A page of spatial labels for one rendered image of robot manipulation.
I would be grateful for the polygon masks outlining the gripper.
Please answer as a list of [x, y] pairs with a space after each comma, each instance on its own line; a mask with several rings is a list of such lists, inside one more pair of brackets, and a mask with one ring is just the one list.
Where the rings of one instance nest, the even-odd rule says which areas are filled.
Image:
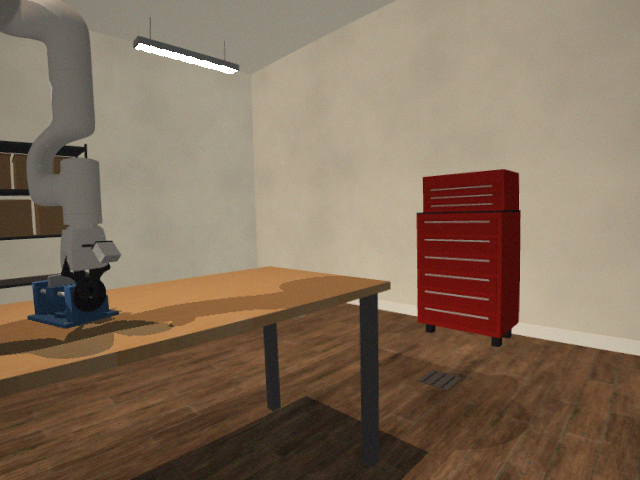
[[[94, 244], [95, 241], [106, 241], [105, 233], [101, 226], [66, 227], [66, 230], [62, 230], [60, 244], [61, 275], [70, 277], [77, 283], [80, 299], [87, 300], [90, 297], [99, 297], [98, 281], [102, 274], [111, 268], [109, 262], [99, 262], [91, 249], [92, 247], [82, 247], [85, 244]], [[74, 273], [70, 272], [70, 270], [74, 271]], [[88, 283], [86, 283], [85, 279], [85, 270], [89, 270], [90, 281]], [[89, 294], [89, 287], [94, 289], [93, 294]]]

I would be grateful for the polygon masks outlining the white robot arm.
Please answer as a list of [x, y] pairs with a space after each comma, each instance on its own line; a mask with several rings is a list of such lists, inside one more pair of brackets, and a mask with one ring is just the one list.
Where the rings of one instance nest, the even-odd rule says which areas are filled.
[[102, 223], [99, 162], [66, 158], [60, 161], [60, 173], [53, 174], [57, 152], [95, 131], [86, 22], [60, 0], [0, 0], [0, 32], [38, 40], [47, 47], [53, 119], [27, 155], [32, 201], [39, 206], [62, 206], [64, 225], [69, 227], [98, 226]]

